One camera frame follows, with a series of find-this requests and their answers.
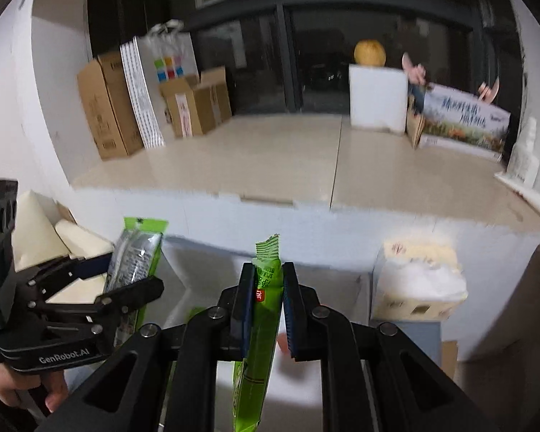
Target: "plastic bag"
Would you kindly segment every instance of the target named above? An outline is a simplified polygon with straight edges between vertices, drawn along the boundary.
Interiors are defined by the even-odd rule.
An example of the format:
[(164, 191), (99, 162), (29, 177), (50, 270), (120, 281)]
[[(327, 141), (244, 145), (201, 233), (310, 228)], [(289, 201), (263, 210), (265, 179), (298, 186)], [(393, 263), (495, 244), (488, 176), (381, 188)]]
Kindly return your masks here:
[[(161, 255), (165, 220), (125, 217), (122, 232), (112, 254), (104, 292), (154, 276)], [(121, 346), (136, 331), (144, 319), (145, 307), (122, 316), (116, 330), (114, 346)]]
[(158, 81), (198, 73), (190, 34), (181, 34), (182, 21), (171, 19), (157, 24), (141, 39), (154, 57)]

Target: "human hand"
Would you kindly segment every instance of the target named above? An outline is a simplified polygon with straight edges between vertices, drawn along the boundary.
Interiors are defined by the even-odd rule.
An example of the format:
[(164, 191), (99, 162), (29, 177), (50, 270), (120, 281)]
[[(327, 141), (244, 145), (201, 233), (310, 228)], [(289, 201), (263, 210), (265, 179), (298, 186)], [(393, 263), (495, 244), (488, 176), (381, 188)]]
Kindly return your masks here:
[(414, 66), (407, 53), (402, 55), (402, 68), (407, 74), (410, 84), (416, 86), (426, 84), (426, 69), (420, 64)]
[(492, 103), (494, 98), (497, 96), (498, 91), (500, 90), (500, 79), (497, 78), (494, 81), (492, 87), (487, 86), (486, 83), (482, 83), (478, 88), (478, 99), (483, 100), (487, 103)]
[(0, 401), (10, 407), (19, 407), (20, 398), (16, 390), (31, 390), (41, 384), (48, 391), (46, 407), (53, 413), (68, 397), (68, 385), (64, 371), (38, 375), (22, 375), (5, 364), (0, 364)]

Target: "beige box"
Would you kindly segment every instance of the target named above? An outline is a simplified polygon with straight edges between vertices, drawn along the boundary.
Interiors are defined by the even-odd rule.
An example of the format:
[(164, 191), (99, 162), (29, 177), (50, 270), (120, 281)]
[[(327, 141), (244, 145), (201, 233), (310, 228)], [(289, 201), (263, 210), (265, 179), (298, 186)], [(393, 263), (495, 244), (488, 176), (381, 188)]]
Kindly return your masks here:
[(378, 320), (443, 321), (468, 296), (456, 252), (431, 243), (384, 242), (373, 280)]
[(144, 147), (119, 51), (88, 63), (78, 73), (78, 90), (102, 159), (126, 157)]
[(205, 135), (232, 116), (224, 67), (160, 84), (176, 138)]

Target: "white styrofoam box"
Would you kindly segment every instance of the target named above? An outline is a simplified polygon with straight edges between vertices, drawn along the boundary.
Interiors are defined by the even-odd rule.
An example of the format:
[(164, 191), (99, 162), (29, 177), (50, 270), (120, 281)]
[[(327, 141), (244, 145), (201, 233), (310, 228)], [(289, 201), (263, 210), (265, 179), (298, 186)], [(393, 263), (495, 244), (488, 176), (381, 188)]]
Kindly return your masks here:
[[(65, 219), (59, 221), (54, 229), (73, 256), (93, 258), (110, 253), (114, 249), (114, 246), (108, 240)], [(105, 281), (105, 274), (88, 279), (76, 279), (72, 284), (54, 294), (48, 302), (92, 303), (97, 296), (104, 292)]]
[(408, 77), (401, 69), (350, 65), (350, 122), (358, 128), (406, 130)]
[(68, 248), (56, 234), (37, 195), (31, 190), (21, 194), (17, 200), (12, 249), (16, 271), (68, 254)]

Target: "white tissue package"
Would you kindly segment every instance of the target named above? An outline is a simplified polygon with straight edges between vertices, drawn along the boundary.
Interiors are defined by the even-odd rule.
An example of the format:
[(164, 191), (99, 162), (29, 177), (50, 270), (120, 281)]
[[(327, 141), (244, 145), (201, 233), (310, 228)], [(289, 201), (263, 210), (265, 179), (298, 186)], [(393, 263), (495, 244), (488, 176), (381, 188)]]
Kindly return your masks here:
[(512, 148), (510, 162), (506, 175), (516, 179), (525, 187), (534, 187), (536, 176), (540, 168), (540, 160), (534, 156), (534, 141), (536, 140), (536, 119), (529, 117), (522, 126), (516, 144)]
[(442, 321), (467, 297), (452, 248), (397, 240), (383, 244), (374, 267), (373, 319)]

